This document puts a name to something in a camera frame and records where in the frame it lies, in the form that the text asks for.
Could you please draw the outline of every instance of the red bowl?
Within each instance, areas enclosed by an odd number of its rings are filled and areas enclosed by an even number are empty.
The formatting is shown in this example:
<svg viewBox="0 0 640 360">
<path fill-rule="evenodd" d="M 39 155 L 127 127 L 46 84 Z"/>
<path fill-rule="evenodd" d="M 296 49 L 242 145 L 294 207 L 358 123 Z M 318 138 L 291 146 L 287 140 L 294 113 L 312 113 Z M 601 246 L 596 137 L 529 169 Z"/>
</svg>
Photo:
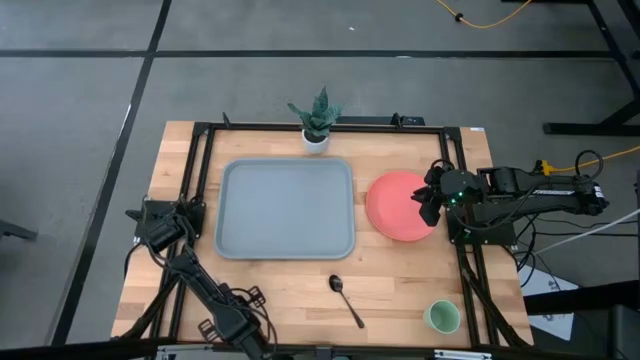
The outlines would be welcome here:
<svg viewBox="0 0 640 360">
<path fill-rule="evenodd" d="M 420 217 L 420 203 L 411 200 L 413 192 L 425 183 L 422 176 L 408 171 L 391 171 L 371 184 L 365 208 L 373 226 L 400 241 L 417 241 L 434 228 Z"/>
</svg>

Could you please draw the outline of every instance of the plant pot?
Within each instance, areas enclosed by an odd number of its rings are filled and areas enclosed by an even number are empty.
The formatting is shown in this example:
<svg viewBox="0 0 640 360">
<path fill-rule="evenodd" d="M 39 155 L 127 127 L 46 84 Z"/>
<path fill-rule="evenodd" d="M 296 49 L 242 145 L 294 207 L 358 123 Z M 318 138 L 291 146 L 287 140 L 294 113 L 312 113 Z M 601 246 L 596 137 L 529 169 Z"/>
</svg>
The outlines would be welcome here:
<svg viewBox="0 0 640 360">
<path fill-rule="evenodd" d="M 316 137 L 302 130 L 302 142 L 304 148 L 310 154 L 321 154 L 329 147 L 329 137 Z"/>
</svg>

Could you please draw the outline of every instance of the white pot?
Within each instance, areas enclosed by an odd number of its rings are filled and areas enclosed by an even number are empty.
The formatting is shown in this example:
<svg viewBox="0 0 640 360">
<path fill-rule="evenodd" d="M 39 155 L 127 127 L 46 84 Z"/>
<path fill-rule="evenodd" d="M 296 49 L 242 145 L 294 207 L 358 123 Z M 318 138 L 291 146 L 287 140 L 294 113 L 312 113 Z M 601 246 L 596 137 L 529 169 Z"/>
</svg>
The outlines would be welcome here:
<svg viewBox="0 0 640 360">
<path fill-rule="evenodd" d="M 312 143 L 311 141 L 307 140 L 306 137 L 304 137 L 304 130 L 302 130 L 302 142 L 304 143 L 304 148 L 310 154 L 322 154 L 323 152 L 327 151 L 327 148 L 329 148 L 328 136 L 319 143 Z"/>
</svg>

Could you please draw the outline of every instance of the black floor stripe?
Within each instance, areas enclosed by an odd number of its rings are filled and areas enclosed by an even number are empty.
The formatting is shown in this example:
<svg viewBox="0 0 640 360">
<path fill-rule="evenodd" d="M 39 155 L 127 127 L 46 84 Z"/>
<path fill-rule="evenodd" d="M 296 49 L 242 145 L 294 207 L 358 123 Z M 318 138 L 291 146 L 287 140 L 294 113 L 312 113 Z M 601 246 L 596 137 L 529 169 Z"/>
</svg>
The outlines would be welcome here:
<svg viewBox="0 0 640 360">
<path fill-rule="evenodd" d="M 484 51 L 484 50 L 159 50 L 156 58 L 485 58 L 612 59 L 609 51 Z"/>
<path fill-rule="evenodd" d="M 146 50 L 65 50 L 65 49 L 2 49 L 0 58 L 132 58 L 144 57 Z"/>
<path fill-rule="evenodd" d="M 0 58 L 416 58 L 614 59 L 606 50 L 35 50 L 0 49 Z"/>
<path fill-rule="evenodd" d="M 593 20 L 598 25 L 598 28 L 600 29 L 600 33 L 602 34 L 602 37 L 607 43 L 607 47 L 611 49 L 613 58 L 618 63 L 618 66 L 620 67 L 622 74 L 624 75 L 625 79 L 629 83 L 629 86 L 631 87 L 631 91 L 633 92 L 634 97 L 637 98 L 638 96 L 640 96 L 640 85 L 638 85 L 638 83 L 636 82 L 635 77 L 633 76 L 633 73 L 631 72 L 631 69 L 627 64 L 627 59 L 625 58 L 624 54 L 622 54 L 622 51 L 620 51 L 620 48 L 618 47 L 616 40 L 613 38 L 611 31 L 609 31 L 609 27 L 607 26 L 607 23 L 604 21 L 604 18 L 602 17 L 602 13 L 600 13 L 600 10 L 598 9 L 598 6 L 596 5 L 596 3 L 593 2 L 593 0 L 591 0 L 587 5 L 589 8 L 589 11 L 591 12 L 591 16 L 593 17 Z"/>
<path fill-rule="evenodd" d="M 151 41 L 149 42 L 149 53 L 158 48 L 158 43 L 160 42 L 160 37 L 162 36 L 162 31 L 167 21 L 167 15 L 170 7 L 171 0 L 164 0 L 160 9 L 160 14 L 158 15 L 156 27 L 153 31 Z M 144 89 L 147 85 L 149 74 L 151 73 L 151 65 L 153 65 L 153 57 L 147 56 L 142 63 L 140 74 L 138 75 L 138 80 L 136 81 L 136 86 L 133 90 L 133 95 L 131 95 L 129 109 L 125 116 L 113 153 L 111 154 L 107 174 L 102 181 L 89 224 L 85 230 L 85 234 L 80 245 L 82 250 L 80 252 L 80 256 L 76 258 L 75 261 L 76 267 L 73 273 L 73 278 L 70 283 L 67 283 L 67 287 L 65 288 L 68 289 L 68 291 L 66 291 L 65 300 L 62 305 L 60 317 L 58 318 L 58 323 L 53 333 L 51 345 L 64 345 L 67 342 L 69 331 L 73 325 L 73 318 L 76 314 L 78 304 L 80 303 L 84 283 L 87 279 L 87 275 L 89 274 L 91 262 L 98 246 L 98 239 L 100 238 L 104 219 L 107 215 L 111 197 L 113 196 L 113 190 L 116 185 L 116 180 L 118 179 L 120 166 L 122 165 L 122 160 L 124 159 L 127 145 L 129 144 L 129 138 L 131 137 L 131 131 L 133 130 L 136 115 L 140 108 L 142 95 L 144 94 Z"/>
</svg>

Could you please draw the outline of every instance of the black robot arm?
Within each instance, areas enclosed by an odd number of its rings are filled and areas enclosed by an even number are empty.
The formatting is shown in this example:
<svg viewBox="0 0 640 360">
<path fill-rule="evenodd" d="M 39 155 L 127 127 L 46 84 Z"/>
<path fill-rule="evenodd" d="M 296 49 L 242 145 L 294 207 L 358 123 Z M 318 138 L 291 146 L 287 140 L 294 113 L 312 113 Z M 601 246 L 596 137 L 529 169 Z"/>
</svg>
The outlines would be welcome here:
<svg viewBox="0 0 640 360">
<path fill-rule="evenodd" d="M 263 305 L 266 299 L 256 286 L 243 290 L 244 296 L 234 294 L 226 283 L 216 283 L 200 265 L 190 244 L 195 243 L 193 227 L 190 224 L 188 205 L 176 202 L 172 209 L 158 216 L 151 214 L 143 202 L 142 211 L 129 213 L 144 229 L 141 242 L 148 248 L 153 260 L 170 273 L 169 280 L 158 291 L 158 295 L 136 321 L 134 326 L 121 338 L 140 338 L 155 315 L 161 311 L 173 287 L 183 281 L 198 297 L 213 317 L 213 322 L 204 320 L 198 325 L 198 330 L 204 340 L 213 342 L 221 340 L 244 353 L 251 360 L 264 360 L 273 355 L 267 351 L 269 340 L 261 330 L 258 316 L 267 321 L 269 334 L 274 333 L 273 324 L 268 319 Z M 173 259 L 163 259 L 158 256 L 164 249 L 176 241 L 186 238 L 183 251 Z"/>
<path fill-rule="evenodd" d="M 608 205 L 588 175 L 546 176 L 511 167 L 478 169 L 475 175 L 448 162 L 436 164 L 425 176 L 427 186 L 412 196 L 422 204 L 420 215 L 429 226 L 438 223 L 442 205 L 468 206 L 472 218 L 469 215 L 466 224 L 485 227 L 551 211 L 598 215 Z"/>
</svg>

